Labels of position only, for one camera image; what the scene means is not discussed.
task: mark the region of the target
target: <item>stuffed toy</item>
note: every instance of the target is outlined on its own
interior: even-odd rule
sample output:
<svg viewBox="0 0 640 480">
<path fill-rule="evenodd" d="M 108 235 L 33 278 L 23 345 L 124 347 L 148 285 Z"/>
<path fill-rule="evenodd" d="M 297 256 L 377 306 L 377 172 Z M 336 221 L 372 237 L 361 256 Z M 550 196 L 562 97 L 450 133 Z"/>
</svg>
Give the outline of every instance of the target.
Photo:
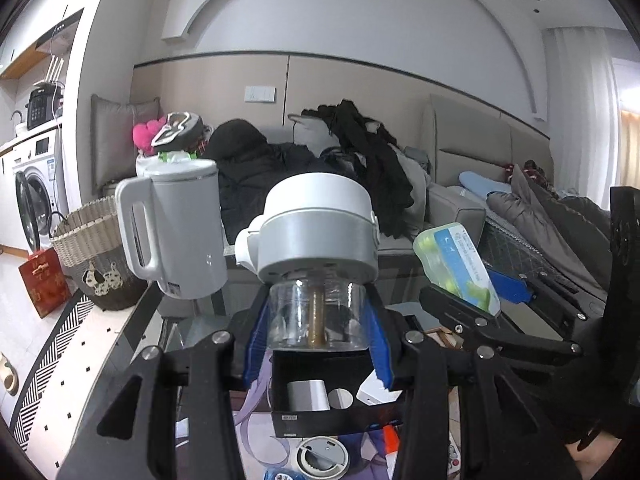
<svg viewBox="0 0 640 480">
<path fill-rule="evenodd" d="M 156 150 L 151 147 L 151 141 L 166 124 L 166 116 L 158 120 L 151 119 L 147 123 L 136 124 L 133 127 L 133 143 L 145 155 L 155 155 Z"/>
</svg>

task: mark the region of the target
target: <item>white kettle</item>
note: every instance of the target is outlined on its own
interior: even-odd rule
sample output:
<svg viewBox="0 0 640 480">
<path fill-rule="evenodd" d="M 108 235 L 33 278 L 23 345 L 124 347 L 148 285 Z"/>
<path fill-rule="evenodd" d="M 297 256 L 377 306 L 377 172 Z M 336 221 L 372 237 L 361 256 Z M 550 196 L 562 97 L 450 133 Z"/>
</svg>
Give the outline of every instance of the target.
<svg viewBox="0 0 640 480">
<path fill-rule="evenodd" d="M 127 263 L 173 298 L 197 300 L 226 282 L 218 168 L 212 160 L 157 162 L 116 188 Z M 150 259 L 140 262 L 133 206 L 144 206 Z"/>
</svg>

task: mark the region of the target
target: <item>curtain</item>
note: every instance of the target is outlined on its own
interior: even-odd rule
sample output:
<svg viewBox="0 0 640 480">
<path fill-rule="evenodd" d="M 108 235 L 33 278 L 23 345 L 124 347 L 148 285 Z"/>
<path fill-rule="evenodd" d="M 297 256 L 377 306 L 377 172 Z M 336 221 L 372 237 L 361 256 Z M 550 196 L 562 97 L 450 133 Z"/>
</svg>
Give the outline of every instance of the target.
<svg viewBox="0 0 640 480">
<path fill-rule="evenodd" d="M 618 183 L 620 107 L 604 30 L 556 28 L 551 38 L 558 70 L 550 76 L 549 117 L 554 185 L 574 189 L 609 208 L 609 188 Z"/>
<path fill-rule="evenodd" d="M 640 189 L 640 116 L 622 110 L 620 185 Z"/>
</svg>

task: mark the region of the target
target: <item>black box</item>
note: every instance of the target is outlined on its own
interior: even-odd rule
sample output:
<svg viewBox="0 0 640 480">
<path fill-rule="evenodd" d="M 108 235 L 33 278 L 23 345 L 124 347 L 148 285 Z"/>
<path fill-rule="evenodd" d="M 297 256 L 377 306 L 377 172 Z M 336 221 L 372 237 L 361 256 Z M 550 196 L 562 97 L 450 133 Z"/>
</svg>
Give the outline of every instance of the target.
<svg viewBox="0 0 640 480">
<path fill-rule="evenodd" d="M 396 402 L 367 406 L 356 398 L 360 385 L 373 371 L 369 351 L 273 352 L 271 418 L 278 437 L 332 436 L 378 430 L 401 424 L 404 392 Z M 344 388 L 353 404 L 343 410 L 292 412 L 287 384 L 322 379 L 327 393 Z"/>
</svg>

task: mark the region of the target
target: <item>faucet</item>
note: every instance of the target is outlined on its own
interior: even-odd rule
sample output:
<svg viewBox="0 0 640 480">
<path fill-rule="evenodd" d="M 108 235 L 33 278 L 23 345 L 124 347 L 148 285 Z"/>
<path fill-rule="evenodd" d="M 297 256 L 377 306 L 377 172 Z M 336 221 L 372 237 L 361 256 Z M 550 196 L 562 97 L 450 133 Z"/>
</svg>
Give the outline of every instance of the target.
<svg viewBox="0 0 640 480">
<path fill-rule="evenodd" d="M 20 110 L 14 110 L 14 113 L 11 114 L 9 120 L 13 121 L 16 114 L 20 115 L 20 122 L 23 122 L 24 119 L 22 118 L 22 112 Z"/>
</svg>

